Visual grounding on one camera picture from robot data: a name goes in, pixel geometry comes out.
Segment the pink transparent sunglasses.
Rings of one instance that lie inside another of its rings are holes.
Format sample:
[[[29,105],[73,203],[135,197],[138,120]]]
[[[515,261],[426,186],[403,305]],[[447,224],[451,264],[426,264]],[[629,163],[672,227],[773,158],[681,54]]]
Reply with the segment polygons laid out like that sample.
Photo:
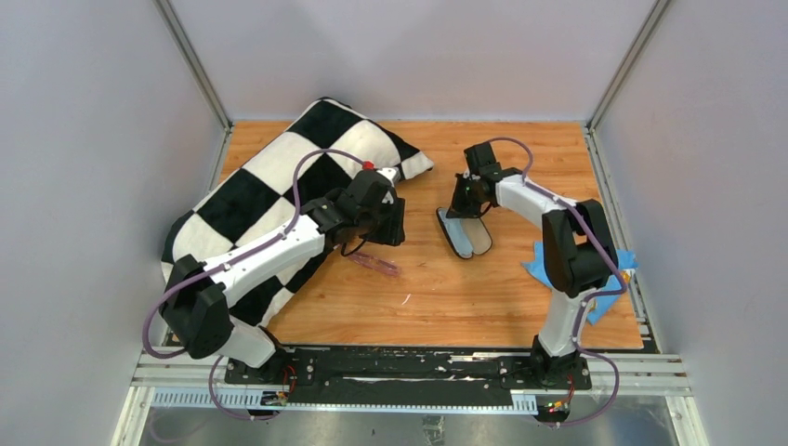
[[[398,266],[376,256],[357,252],[348,256],[348,259],[366,269],[374,270],[390,277],[399,277],[401,275],[401,269]]]

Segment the black glasses case beige lining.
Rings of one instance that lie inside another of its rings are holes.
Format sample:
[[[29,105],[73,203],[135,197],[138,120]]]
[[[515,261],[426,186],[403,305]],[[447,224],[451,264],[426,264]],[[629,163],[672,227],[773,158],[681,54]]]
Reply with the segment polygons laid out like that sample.
[[[482,256],[492,249],[492,236],[481,218],[448,218],[448,210],[442,207],[436,215],[445,239],[459,258]]]

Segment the light blue cleaning cloth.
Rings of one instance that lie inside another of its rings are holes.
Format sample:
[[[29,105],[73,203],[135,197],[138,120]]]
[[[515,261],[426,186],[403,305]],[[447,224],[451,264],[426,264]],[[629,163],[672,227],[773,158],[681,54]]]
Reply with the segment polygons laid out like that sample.
[[[447,232],[447,239],[454,252],[463,259],[474,255],[473,244],[468,236],[467,229],[473,229],[479,223],[477,218],[449,218],[443,219],[443,227]]]

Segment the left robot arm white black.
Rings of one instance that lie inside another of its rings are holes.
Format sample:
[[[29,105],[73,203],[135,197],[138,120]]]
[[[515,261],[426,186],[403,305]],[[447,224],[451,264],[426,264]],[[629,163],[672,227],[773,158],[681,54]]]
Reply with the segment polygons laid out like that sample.
[[[340,245],[403,243],[404,205],[395,168],[361,170],[344,189],[307,202],[295,217],[252,243],[220,256],[178,260],[159,313],[194,360],[213,355],[240,361],[263,384],[284,372],[279,346],[262,327],[231,315],[249,292],[296,264]]]

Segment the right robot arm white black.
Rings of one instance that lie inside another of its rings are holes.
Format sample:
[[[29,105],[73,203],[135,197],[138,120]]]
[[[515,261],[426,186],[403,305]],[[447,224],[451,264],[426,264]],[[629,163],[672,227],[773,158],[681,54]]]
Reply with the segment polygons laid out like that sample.
[[[464,151],[467,169],[456,175],[451,203],[436,211],[453,252],[481,256],[492,247],[482,218],[494,207],[524,217],[542,233],[543,265],[552,288],[545,324],[534,338],[532,379],[555,387],[579,363],[587,307],[612,276],[618,257],[600,202],[576,201],[530,179],[527,170],[503,168],[490,140]]]

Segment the black white checkered pillow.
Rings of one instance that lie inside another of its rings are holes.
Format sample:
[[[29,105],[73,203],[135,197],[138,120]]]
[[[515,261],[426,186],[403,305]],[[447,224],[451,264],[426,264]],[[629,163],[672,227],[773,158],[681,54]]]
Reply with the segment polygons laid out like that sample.
[[[334,98],[313,101],[279,136],[171,225],[161,258],[225,254],[289,222],[295,203],[345,188],[360,161],[395,167],[408,180],[431,170],[421,150]]]

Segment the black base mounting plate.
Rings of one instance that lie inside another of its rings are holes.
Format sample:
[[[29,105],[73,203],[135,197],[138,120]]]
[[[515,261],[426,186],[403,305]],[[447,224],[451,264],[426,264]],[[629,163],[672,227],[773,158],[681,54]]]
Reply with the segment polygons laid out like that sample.
[[[259,368],[231,360],[223,381],[282,385],[293,403],[372,407],[480,408],[512,406],[512,393],[571,391],[592,386],[580,358],[563,376],[532,375],[528,349],[305,347],[286,348]]]

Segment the blue patterned cloth bag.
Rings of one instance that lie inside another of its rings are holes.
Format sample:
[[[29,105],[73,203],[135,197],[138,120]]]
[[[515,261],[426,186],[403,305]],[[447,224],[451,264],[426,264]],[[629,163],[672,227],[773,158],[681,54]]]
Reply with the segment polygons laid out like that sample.
[[[548,279],[545,270],[544,261],[544,247],[541,242],[535,242],[533,245],[534,260],[522,262],[521,266],[538,282],[548,288],[552,287],[551,281]],[[636,253],[630,250],[617,249],[618,268],[624,278],[624,284],[627,285],[635,270],[638,267]],[[618,279],[611,275],[608,282],[601,288],[602,292],[611,292],[619,290],[621,284]],[[596,298],[593,305],[590,306],[589,312],[586,316],[587,323],[595,325],[599,320],[611,309],[617,302],[619,295],[602,295]]]

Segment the aluminium frame rail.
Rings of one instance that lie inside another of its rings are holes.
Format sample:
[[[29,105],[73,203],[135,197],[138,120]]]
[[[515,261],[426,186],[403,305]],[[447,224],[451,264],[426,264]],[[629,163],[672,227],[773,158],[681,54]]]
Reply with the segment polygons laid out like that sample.
[[[490,414],[534,422],[561,414],[567,426],[582,417],[584,400],[599,421],[620,412],[627,397],[662,400],[679,444],[707,443],[676,355],[596,353],[567,372],[538,378],[521,349],[369,346],[293,346],[260,369],[217,357],[143,355],[112,443],[140,444],[154,408],[223,407],[244,421],[287,411]]]

